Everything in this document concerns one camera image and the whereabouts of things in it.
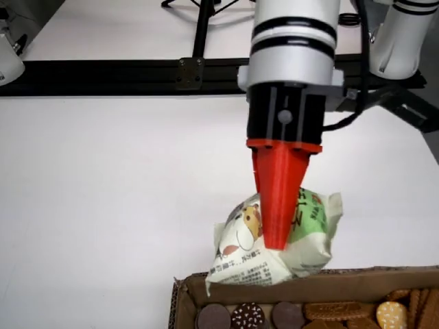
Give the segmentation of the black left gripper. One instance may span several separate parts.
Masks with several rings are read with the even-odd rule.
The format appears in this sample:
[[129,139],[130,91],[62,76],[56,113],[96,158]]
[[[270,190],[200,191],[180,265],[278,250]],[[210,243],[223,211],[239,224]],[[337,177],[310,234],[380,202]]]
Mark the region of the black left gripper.
[[268,249],[284,249],[312,155],[322,151],[327,98],[303,86],[264,83],[248,91],[247,147]]

